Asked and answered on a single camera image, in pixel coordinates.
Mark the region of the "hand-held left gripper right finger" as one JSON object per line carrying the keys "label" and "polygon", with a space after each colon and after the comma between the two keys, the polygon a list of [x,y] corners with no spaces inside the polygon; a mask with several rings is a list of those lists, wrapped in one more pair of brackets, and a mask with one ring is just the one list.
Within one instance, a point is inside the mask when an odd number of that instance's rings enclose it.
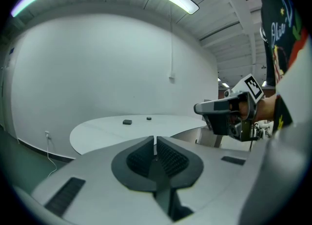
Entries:
{"label": "hand-held left gripper right finger", "polygon": [[238,222],[249,183],[249,152],[157,138],[157,155],[170,174],[178,222]]}

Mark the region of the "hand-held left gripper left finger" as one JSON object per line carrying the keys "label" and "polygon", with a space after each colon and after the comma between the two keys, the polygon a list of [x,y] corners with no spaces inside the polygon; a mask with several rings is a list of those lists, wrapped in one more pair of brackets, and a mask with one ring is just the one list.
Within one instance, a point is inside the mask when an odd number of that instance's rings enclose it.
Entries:
{"label": "hand-held left gripper left finger", "polygon": [[31,196],[71,225],[169,225],[153,197],[155,182],[133,172],[128,154],[152,136],[129,140],[79,156],[41,182]]}

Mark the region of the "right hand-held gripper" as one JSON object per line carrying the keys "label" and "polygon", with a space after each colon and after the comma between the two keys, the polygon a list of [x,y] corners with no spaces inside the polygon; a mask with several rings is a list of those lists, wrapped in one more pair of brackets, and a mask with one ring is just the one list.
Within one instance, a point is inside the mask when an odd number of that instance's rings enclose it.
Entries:
{"label": "right hand-held gripper", "polygon": [[[252,74],[242,78],[232,89],[224,92],[224,98],[201,102],[194,105],[194,112],[202,115],[208,128],[215,134],[230,136],[241,142],[254,141],[254,118],[257,104],[264,97],[263,90]],[[236,102],[247,102],[249,113],[245,120],[231,122],[230,105]]]}

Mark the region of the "person's right hand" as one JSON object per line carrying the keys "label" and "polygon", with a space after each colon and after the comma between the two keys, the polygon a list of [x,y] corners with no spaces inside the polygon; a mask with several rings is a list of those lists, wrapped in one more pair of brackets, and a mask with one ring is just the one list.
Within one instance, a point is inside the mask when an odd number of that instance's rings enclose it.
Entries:
{"label": "person's right hand", "polygon": [[245,120],[249,113],[249,106],[247,102],[236,102],[230,105],[231,111],[236,111],[231,114],[231,122],[234,123],[237,120]]}

